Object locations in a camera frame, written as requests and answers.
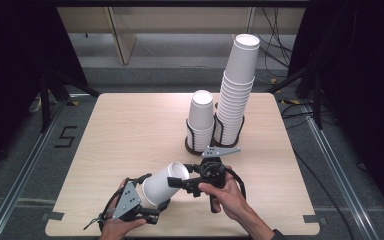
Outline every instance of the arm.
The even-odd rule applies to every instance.
[[[124,180],[121,182],[118,189],[124,186]],[[115,209],[117,199],[114,199],[108,209]],[[126,234],[137,227],[140,227],[146,224],[145,219],[138,219],[131,222],[124,222],[120,219],[112,219],[112,212],[109,212],[105,215],[105,218],[108,218],[104,222],[104,227],[102,228],[100,240],[122,240]]]
[[[220,212],[221,206],[223,206],[226,215],[237,221],[252,239],[269,240],[274,237],[275,232],[248,205],[236,181],[229,173],[226,173],[226,185],[223,189],[215,188],[207,183],[200,183],[198,187],[206,194],[215,196],[214,209]]]

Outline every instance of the black corner tape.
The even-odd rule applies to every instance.
[[[59,213],[59,212],[51,212],[48,215],[48,219],[58,220],[58,221],[61,221],[63,217],[64,217],[64,213]]]
[[[304,222],[305,223],[315,223],[315,222],[319,222],[319,218],[317,217],[317,215],[303,215],[304,217]]]

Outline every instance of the wooden table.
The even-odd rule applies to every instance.
[[[213,93],[215,102],[218,93]],[[83,227],[102,211],[122,179],[156,173],[169,163],[197,163],[184,146],[192,93],[102,94],[84,132],[54,207],[61,220],[48,221],[50,236],[98,236],[97,224]],[[273,95],[253,93],[238,147],[222,157],[245,182],[247,200],[271,228],[286,235],[315,235],[318,223]],[[224,213],[213,214],[209,199],[180,190],[157,225],[129,236],[246,236]]]

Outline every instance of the gray floor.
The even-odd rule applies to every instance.
[[[84,67],[91,87],[101,92],[192,92],[207,89],[216,92],[226,66],[232,35],[139,35],[128,65],[120,65],[110,35],[71,35],[73,45]],[[282,36],[282,42],[293,47],[294,36]],[[282,58],[279,51],[270,48],[275,56]],[[264,92],[271,86],[270,81],[283,78],[286,68],[260,54],[254,92]],[[275,94],[276,99],[295,99],[294,90],[298,83]],[[70,93],[82,93],[68,87]],[[45,234],[46,216],[52,211],[64,178],[68,172],[96,99],[80,97],[75,104],[65,106],[58,117],[43,152],[12,211],[0,239],[51,239]],[[279,103],[283,111],[289,104]],[[322,116],[323,133],[340,162],[356,195],[367,211],[379,239],[384,239],[384,198],[370,175],[356,166],[359,161],[351,144],[335,121],[329,109]],[[302,113],[300,106],[291,107],[286,114]],[[350,207],[327,164],[314,134],[308,124],[311,118],[298,115],[284,120],[293,148],[303,161],[297,159],[310,199],[321,224],[316,236],[288,236],[289,239],[351,239],[346,227],[349,224],[354,239],[364,239]],[[56,148],[67,144],[60,139],[64,127],[75,126],[67,133],[75,136],[69,148]],[[0,160],[0,204],[10,190],[14,180],[29,157],[39,137],[41,128],[40,112],[33,112],[25,119],[17,134],[6,147],[8,157]],[[336,209],[343,213],[345,221]]]

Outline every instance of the black sleeve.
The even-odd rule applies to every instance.
[[[286,237],[279,230],[275,229],[273,232],[274,236],[271,240],[286,240]]]

